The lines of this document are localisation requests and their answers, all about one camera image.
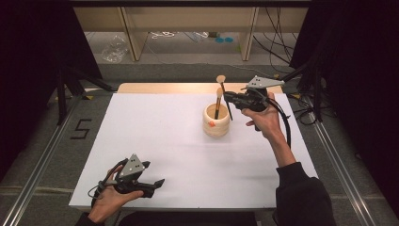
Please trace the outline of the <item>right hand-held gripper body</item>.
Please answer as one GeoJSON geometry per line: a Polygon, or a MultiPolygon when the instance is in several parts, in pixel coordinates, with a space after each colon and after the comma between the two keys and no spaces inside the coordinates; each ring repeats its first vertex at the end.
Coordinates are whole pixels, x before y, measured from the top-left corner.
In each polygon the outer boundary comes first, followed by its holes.
{"type": "Polygon", "coordinates": [[[255,112],[264,111],[268,102],[267,99],[267,88],[274,86],[282,86],[283,81],[260,77],[255,75],[246,85],[245,92],[242,95],[243,100],[237,106],[238,109],[242,110],[248,108],[255,112]]]}

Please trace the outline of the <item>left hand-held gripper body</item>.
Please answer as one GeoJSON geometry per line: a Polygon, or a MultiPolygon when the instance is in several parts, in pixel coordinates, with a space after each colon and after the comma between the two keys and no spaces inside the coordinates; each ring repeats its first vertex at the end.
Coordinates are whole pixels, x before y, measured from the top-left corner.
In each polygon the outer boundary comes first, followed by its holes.
{"type": "Polygon", "coordinates": [[[143,198],[151,198],[156,189],[155,186],[138,181],[144,170],[142,162],[136,154],[133,154],[129,159],[123,161],[122,170],[115,177],[114,188],[121,194],[141,190],[144,192],[143,198]]]}

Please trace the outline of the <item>makeup brush with gold ferrule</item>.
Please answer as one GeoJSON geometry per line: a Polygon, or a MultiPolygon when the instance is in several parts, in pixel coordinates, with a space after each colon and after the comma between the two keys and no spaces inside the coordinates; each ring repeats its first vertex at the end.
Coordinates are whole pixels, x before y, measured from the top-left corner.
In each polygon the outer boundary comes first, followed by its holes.
{"type": "Polygon", "coordinates": [[[216,103],[215,103],[215,120],[218,120],[219,109],[221,104],[221,99],[223,96],[223,89],[218,88],[216,91],[216,103]]]}

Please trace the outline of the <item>ribbed wooden brush cup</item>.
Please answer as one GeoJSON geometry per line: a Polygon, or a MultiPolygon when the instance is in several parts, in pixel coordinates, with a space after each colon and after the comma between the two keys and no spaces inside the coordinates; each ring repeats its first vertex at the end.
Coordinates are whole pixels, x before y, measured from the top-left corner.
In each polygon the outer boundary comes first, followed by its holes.
{"type": "Polygon", "coordinates": [[[220,105],[218,118],[215,118],[216,104],[207,105],[202,113],[203,132],[211,137],[223,137],[230,129],[231,117],[228,108],[220,105]]]}

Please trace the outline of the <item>person's right hand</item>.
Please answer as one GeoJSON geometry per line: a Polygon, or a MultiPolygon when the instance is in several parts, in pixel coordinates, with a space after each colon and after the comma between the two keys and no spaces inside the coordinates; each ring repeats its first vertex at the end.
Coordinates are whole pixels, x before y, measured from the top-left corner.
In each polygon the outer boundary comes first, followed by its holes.
{"type": "Polygon", "coordinates": [[[272,105],[269,105],[262,112],[255,112],[244,108],[241,113],[244,116],[250,117],[250,121],[246,123],[246,126],[256,126],[269,141],[276,140],[278,137],[284,137],[279,124],[279,112],[272,105]]]}

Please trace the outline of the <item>person's left hand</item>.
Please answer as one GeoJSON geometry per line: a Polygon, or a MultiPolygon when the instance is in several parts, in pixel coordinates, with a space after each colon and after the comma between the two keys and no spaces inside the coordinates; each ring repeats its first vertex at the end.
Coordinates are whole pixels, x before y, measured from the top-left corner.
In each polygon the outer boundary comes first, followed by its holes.
{"type": "Polygon", "coordinates": [[[107,186],[91,208],[88,218],[96,224],[104,223],[124,204],[141,198],[143,195],[144,192],[141,190],[121,194],[113,186],[107,186]]]}

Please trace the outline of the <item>white table cover board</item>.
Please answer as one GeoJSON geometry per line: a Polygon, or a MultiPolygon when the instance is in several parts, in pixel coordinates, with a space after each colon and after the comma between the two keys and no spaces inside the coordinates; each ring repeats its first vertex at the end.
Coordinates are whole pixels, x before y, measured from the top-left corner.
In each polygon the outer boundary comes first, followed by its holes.
{"type": "Polygon", "coordinates": [[[202,114],[213,94],[112,96],[70,205],[90,206],[88,191],[120,160],[149,162],[139,180],[162,186],[135,210],[255,210],[276,205],[277,163],[268,141],[234,109],[228,133],[203,132],[202,114]]]}

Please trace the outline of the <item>person's dark lap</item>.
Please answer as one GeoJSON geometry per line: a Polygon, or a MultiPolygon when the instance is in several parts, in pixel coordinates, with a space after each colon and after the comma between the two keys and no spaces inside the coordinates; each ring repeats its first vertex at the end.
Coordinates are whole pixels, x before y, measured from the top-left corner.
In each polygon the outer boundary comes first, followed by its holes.
{"type": "Polygon", "coordinates": [[[134,212],[119,226],[258,226],[249,212],[134,212]]]}

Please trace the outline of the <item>black tripod stand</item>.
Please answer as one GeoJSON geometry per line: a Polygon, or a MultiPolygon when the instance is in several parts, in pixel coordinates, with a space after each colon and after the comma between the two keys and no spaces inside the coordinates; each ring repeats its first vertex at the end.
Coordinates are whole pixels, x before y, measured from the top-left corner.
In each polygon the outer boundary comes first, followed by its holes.
{"type": "Polygon", "coordinates": [[[313,95],[313,113],[317,121],[322,121],[321,116],[321,71],[315,63],[307,62],[292,72],[284,75],[279,81],[288,82],[297,76],[301,76],[297,88],[301,91],[312,90],[313,95]]]}
{"type": "Polygon", "coordinates": [[[67,117],[65,89],[68,89],[73,96],[82,96],[85,93],[85,90],[80,83],[81,80],[86,80],[106,91],[116,91],[115,88],[107,85],[101,79],[85,74],[74,67],[63,67],[57,75],[56,90],[58,97],[58,125],[60,125],[67,117]]]}

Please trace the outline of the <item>beige wooden shelf unit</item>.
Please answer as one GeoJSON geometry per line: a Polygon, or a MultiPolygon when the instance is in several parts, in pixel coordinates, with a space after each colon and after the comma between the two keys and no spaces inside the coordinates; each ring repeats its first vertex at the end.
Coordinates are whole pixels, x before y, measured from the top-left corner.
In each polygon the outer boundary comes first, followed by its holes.
{"type": "Polygon", "coordinates": [[[140,60],[148,33],[236,32],[241,56],[249,60],[252,35],[272,32],[279,26],[284,33],[298,33],[306,8],[250,7],[76,7],[74,12],[85,32],[122,32],[126,35],[133,61],[140,60]]]}

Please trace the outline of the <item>black curtain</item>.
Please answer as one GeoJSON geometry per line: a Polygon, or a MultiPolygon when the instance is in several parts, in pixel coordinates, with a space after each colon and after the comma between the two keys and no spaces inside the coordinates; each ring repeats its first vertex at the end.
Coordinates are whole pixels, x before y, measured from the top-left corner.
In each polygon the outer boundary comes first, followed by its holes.
{"type": "Polygon", "coordinates": [[[399,217],[399,0],[311,0],[292,66],[311,58],[322,34],[323,78],[334,110],[399,217]]]}
{"type": "Polygon", "coordinates": [[[67,66],[102,75],[69,0],[0,0],[0,180],[67,66]]]}

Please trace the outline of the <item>clear plastic bag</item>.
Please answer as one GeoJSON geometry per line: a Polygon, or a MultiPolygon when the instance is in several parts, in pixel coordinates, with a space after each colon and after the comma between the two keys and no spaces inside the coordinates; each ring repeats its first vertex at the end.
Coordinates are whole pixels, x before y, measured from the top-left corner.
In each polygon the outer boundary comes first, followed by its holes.
{"type": "Polygon", "coordinates": [[[129,49],[127,42],[120,36],[115,36],[102,50],[102,59],[110,63],[121,63],[129,49]]]}

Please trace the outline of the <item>aluminium floor rail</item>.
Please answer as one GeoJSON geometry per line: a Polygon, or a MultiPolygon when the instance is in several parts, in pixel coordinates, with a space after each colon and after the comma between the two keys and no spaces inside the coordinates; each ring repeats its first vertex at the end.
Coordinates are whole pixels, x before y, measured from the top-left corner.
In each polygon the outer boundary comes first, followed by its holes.
{"type": "Polygon", "coordinates": [[[57,123],[53,133],[51,134],[51,137],[46,143],[45,148],[40,154],[40,158],[38,159],[34,168],[30,171],[29,177],[24,185],[21,188],[16,189],[15,193],[17,194],[17,198],[8,209],[8,213],[6,214],[4,220],[0,223],[0,226],[18,226],[28,204],[35,193],[43,173],[46,171],[55,151],[58,148],[60,140],[65,134],[65,130],[68,127],[73,111],[79,104],[80,100],[80,96],[71,97],[71,100],[67,104],[67,112],[65,113],[64,118],[57,123]]]}
{"type": "Polygon", "coordinates": [[[365,200],[361,197],[359,190],[354,184],[349,171],[339,156],[339,153],[333,144],[326,127],[316,119],[313,113],[310,114],[310,118],[314,121],[315,131],[326,150],[328,159],[337,173],[341,185],[343,186],[343,190],[345,191],[346,197],[350,201],[361,226],[375,226],[375,220],[372,217],[365,200]]]}

